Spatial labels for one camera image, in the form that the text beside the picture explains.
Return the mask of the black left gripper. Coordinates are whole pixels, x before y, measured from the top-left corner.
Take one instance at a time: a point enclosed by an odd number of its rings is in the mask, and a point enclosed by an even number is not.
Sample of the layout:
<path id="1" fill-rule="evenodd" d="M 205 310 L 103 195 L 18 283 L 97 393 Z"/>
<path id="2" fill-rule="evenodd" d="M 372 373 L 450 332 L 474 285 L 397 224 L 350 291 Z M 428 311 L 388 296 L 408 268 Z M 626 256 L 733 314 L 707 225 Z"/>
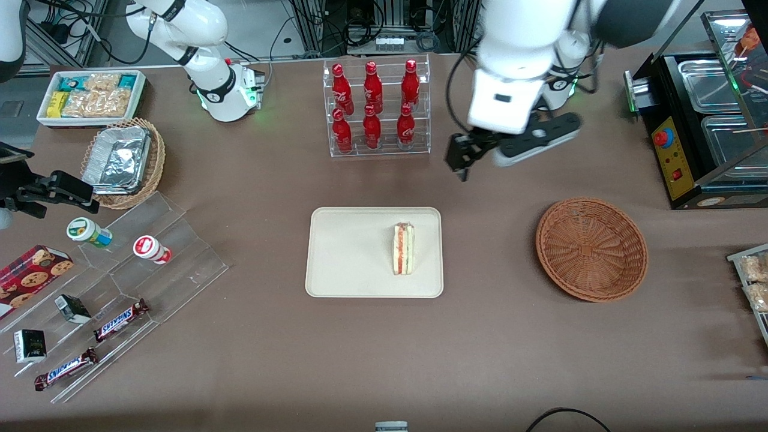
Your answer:
<path id="1" fill-rule="evenodd" d="M 575 139 L 580 129 L 581 118 L 574 113 L 545 120 L 532 115 L 522 134 L 479 133 L 478 158 L 496 148 L 496 165 L 511 167 Z M 468 181 L 469 169 L 476 160 L 474 144 L 472 135 L 468 134 L 457 133 L 449 138 L 445 164 L 461 182 Z"/>

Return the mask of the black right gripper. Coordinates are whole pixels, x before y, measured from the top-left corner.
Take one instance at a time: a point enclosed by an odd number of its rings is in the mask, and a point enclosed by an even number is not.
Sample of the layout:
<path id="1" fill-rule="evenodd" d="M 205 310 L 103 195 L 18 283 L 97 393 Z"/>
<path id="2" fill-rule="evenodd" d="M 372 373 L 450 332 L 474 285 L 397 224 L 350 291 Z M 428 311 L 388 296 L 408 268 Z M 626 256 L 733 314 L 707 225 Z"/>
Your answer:
<path id="1" fill-rule="evenodd" d="M 53 195 L 55 204 L 67 204 L 89 214 L 97 214 L 100 204 L 93 199 L 94 189 L 63 170 L 49 176 L 35 174 L 22 158 L 2 158 L 1 208 L 8 212 L 21 212 L 36 219 L 44 219 Z"/>

